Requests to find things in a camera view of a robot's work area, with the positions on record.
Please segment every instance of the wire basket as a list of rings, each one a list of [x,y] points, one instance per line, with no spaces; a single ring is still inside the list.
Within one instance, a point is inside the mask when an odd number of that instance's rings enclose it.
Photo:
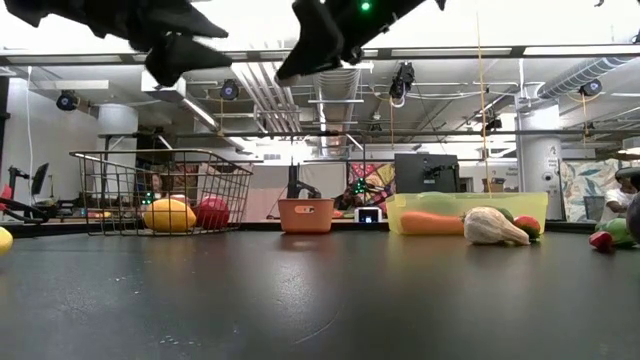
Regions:
[[[81,212],[90,235],[197,235],[242,222],[253,173],[210,151],[70,155],[80,163]]]

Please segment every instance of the black table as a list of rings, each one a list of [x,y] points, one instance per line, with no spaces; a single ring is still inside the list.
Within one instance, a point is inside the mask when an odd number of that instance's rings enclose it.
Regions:
[[[17,240],[0,359],[639,359],[640,251],[352,231]]]

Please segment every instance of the orange plastic basket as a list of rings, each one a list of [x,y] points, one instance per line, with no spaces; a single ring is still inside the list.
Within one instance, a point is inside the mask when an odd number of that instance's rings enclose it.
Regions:
[[[278,209],[282,231],[286,233],[331,231],[333,199],[280,199]]]

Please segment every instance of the white device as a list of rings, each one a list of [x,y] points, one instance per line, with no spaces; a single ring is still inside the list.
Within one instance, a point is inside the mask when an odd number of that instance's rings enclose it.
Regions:
[[[382,210],[378,207],[356,208],[353,222],[365,224],[382,222]]]

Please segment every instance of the colorful mural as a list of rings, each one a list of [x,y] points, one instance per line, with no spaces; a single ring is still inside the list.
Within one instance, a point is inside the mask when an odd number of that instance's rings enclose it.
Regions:
[[[353,184],[359,178],[364,178],[367,184],[379,189],[376,192],[365,193],[365,203],[371,204],[380,201],[381,203],[378,206],[383,211],[386,211],[384,199],[393,195],[396,190],[394,164],[367,162],[365,167],[363,163],[349,163],[349,184]]]
[[[567,221],[588,221],[585,196],[604,196],[608,190],[619,187],[615,173],[618,169],[628,166],[638,166],[638,162],[608,159],[595,162],[565,161],[560,164]]]

